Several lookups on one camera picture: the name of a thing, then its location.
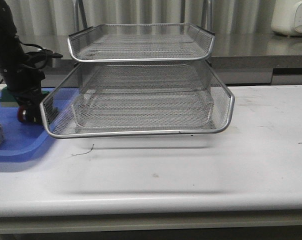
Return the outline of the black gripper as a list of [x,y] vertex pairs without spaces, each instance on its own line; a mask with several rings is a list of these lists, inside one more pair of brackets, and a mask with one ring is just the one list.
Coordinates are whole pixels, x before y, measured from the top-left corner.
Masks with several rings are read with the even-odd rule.
[[45,98],[41,81],[45,74],[34,64],[9,65],[5,68],[5,83],[18,103],[17,119],[20,122],[41,123],[40,103]]

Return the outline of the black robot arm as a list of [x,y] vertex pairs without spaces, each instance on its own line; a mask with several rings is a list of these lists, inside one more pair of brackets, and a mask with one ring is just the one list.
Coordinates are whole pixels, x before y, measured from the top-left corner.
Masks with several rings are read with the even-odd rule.
[[20,122],[42,124],[40,103],[45,98],[41,81],[44,73],[31,61],[17,37],[17,29],[9,5],[0,0],[0,74],[8,92],[19,105]]

